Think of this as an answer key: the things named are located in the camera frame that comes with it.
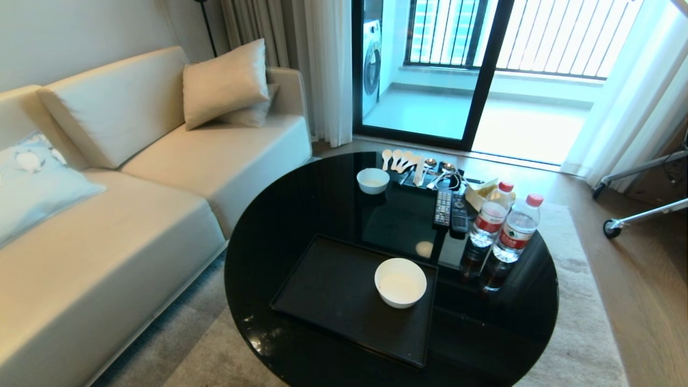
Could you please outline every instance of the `wooden floor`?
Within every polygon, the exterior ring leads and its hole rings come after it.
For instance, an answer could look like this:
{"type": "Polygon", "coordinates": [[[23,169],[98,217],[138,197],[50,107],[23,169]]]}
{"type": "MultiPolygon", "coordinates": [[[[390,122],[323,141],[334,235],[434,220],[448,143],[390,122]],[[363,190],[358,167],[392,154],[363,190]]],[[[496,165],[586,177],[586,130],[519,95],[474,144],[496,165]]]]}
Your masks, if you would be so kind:
{"type": "MultiPolygon", "coordinates": [[[[414,148],[368,140],[330,149],[314,144],[314,156],[414,148]]],[[[687,222],[685,212],[634,224],[608,240],[602,224],[651,209],[612,190],[597,201],[579,178],[445,153],[419,151],[456,164],[466,177],[514,182],[519,197],[539,192],[567,205],[588,256],[631,387],[688,386],[687,222]]]]}

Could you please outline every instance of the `remote control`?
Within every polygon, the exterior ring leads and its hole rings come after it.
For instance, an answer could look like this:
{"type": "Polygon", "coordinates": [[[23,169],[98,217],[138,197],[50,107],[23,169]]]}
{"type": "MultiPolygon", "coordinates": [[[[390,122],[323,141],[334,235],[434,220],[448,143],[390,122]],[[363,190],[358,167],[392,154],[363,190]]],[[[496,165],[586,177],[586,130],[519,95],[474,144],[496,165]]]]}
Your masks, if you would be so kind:
{"type": "Polygon", "coordinates": [[[451,230],[455,233],[469,232],[469,215],[466,212],[464,196],[458,192],[451,196],[451,230]]]}
{"type": "Polygon", "coordinates": [[[448,189],[437,191],[435,202],[435,219],[433,224],[437,227],[449,227],[451,215],[451,191],[448,189]]]}

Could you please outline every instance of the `sofa cushion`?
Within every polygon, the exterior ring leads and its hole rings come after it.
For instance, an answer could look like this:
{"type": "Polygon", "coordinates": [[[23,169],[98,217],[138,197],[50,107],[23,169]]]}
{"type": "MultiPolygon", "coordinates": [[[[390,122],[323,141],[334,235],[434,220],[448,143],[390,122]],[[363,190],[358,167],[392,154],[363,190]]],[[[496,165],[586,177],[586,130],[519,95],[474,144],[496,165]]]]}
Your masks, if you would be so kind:
{"type": "Polygon", "coordinates": [[[6,204],[0,209],[0,249],[36,224],[105,190],[66,164],[37,130],[0,150],[0,203],[6,204]]]}
{"type": "Polygon", "coordinates": [[[208,198],[229,238],[244,209],[270,183],[311,156],[302,116],[268,116],[264,127],[184,126],[122,167],[126,174],[208,198]]]}
{"type": "Polygon", "coordinates": [[[89,165],[84,156],[36,95],[40,88],[31,85],[0,93],[0,149],[10,147],[39,130],[67,159],[70,167],[87,168],[89,165]]]}
{"type": "Polygon", "coordinates": [[[184,68],[187,129],[269,99],[264,39],[184,68]]]}
{"type": "Polygon", "coordinates": [[[84,386],[224,246],[205,199],[85,174],[108,190],[0,249],[0,386],[84,386]]]}
{"type": "Polygon", "coordinates": [[[41,88],[38,95],[91,165],[115,169],[184,122],[179,47],[135,56],[41,88]]]}
{"type": "Polygon", "coordinates": [[[262,127],[265,125],[265,120],[268,117],[268,112],[270,112],[270,106],[272,106],[272,101],[275,99],[275,94],[277,94],[279,91],[279,85],[276,83],[271,83],[268,85],[268,89],[270,90],[269,101],[260,102],[255,105],[235,110],[234,112],[222,114],[215,120],[221,123],[228,123],[232,125],[262,127]]]}

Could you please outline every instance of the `black tray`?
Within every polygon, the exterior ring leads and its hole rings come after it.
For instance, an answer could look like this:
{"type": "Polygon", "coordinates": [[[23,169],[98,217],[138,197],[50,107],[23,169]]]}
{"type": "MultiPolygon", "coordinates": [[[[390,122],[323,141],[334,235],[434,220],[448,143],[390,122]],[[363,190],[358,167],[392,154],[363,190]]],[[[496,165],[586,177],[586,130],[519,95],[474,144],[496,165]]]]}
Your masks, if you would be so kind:
{"type": "Polygon", "coordinates": [[[415,368],[425,366],[437,268],[423,263],[425,295],[410,308],[380,298],[374,275],[394,255],[316,235],[270,307],[415,368]]]}

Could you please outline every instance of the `sliding glass door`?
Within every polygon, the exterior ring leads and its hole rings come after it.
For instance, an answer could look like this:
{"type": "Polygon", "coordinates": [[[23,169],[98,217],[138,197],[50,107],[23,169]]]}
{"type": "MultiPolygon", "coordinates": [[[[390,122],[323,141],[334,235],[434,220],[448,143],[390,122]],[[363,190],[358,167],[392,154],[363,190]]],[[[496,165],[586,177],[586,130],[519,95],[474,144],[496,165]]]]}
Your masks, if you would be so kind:
{"type": "Polygon", "coordinates": [[[354,131],[470,150],[513,0],[354,0],[354,131]]]}

